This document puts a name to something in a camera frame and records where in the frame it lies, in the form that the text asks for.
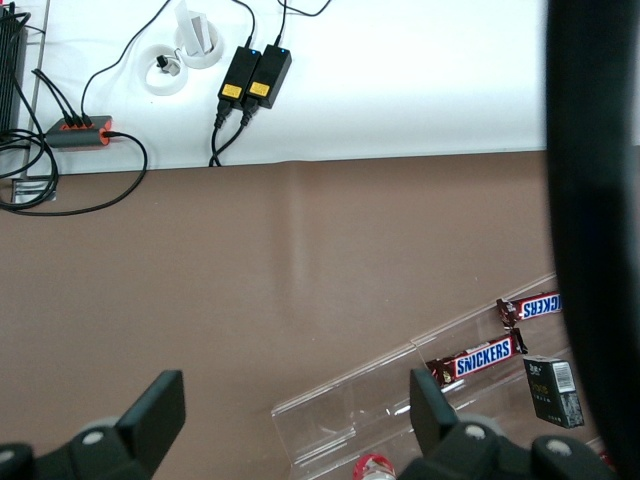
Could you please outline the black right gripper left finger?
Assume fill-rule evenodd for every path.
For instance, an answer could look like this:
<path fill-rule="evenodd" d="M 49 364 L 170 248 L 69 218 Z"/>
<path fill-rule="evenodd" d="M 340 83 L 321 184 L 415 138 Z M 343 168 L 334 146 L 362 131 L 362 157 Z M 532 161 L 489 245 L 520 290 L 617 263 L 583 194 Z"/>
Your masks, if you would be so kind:
<path fill-rule="evenodd" d="M 36 456 L 27 443 L 1 446 L 3 479 L 151 479 L 186 420 L 183 372 L 165 370 L 115 418 L 94 422 Z"/>

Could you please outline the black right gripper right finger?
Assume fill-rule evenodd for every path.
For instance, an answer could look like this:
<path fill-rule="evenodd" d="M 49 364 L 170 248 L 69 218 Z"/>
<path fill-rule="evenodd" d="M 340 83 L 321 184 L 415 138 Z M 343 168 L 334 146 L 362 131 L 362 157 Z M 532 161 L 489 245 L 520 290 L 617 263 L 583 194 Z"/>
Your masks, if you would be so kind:
<path fill-rule="evenodd" d="M 616 479 L 590 447 L 571 437 L 540 436 L 525 449 L 480 416 L 463 421 L 434 377 L 410 373 L 410 420 L 422 455 L 401 479 Z"/>

